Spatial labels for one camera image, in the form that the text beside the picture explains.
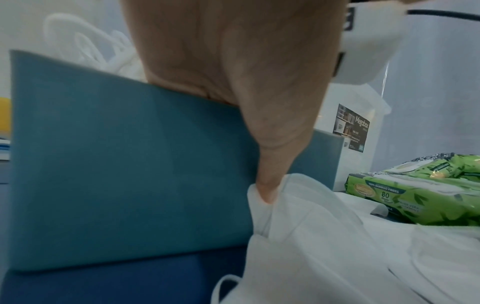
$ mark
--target hand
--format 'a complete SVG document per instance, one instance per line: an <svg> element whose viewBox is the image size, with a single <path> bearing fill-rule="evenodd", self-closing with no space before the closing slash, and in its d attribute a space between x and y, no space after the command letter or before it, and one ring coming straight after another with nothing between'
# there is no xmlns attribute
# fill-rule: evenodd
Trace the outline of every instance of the hand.
<svg viewBox="0 0 480 304"><path fill-rule="evenodd" d="M347 0L122 0L150 83L238 105L273 203L309 144Z"/></svg>

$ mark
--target white device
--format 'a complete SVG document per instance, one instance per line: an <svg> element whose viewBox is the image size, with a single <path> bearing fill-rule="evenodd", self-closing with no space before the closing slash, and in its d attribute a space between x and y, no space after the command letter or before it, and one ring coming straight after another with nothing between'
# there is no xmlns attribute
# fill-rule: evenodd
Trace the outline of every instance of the white device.
<svg viewBox="0 0 480 304"><path fill-rule="evenodd" d="M332 82L362 85L375 78L406 35L407 6L398 1L353 3Z"/></svg>

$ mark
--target white strap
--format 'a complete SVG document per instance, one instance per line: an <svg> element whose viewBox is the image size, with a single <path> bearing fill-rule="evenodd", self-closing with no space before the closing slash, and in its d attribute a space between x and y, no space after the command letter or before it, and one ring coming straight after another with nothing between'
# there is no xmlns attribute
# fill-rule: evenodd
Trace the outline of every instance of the white strap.
<svg viewBox="0 0 480 304"><path fill-rule="evenodd" d="M222 277L220 281L215 285L215 288L213 289L213 292L211 293L211 300L210 304L220 304L220 289L222 287L222 284L225 281L233 281L235 283L240 283L242 280L241 277L233 275L233 274L227 274L226 276Z"/></svg>

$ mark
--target green wipes pack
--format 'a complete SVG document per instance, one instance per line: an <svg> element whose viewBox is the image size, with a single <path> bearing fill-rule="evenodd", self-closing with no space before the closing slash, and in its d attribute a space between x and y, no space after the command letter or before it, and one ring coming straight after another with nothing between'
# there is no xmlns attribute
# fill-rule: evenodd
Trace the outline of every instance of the green wipes pack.
<svg viewBox="0 0 480 304"><path fill-rule="evenodd" d="M480 226L480 182L465 179L464 171L474 171L478 159L437 154L384 172L351 174L346 192L383 203L391 214L414 223Z"/></svg>

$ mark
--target white container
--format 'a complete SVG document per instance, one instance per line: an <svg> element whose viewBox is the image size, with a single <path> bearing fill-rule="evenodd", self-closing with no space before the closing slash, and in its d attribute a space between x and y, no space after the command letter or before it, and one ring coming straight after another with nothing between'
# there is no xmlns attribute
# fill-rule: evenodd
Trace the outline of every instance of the white container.
<svg viewBox="0 0 480 304"><path fill-rule="evenodd" d="M344 107L340 112L339 105ZM345 190L349 174L370 171L384 116L391 111L391 107L369 85L330 84L315 129L345 138L334 191ZM356 138L353 132L348 130L348 125L359 128L362 127L361 124L368 125L365 143L357 143L357 147L360 147L358 150L363 152L351 149L351 143L355 142Z"/></svg>

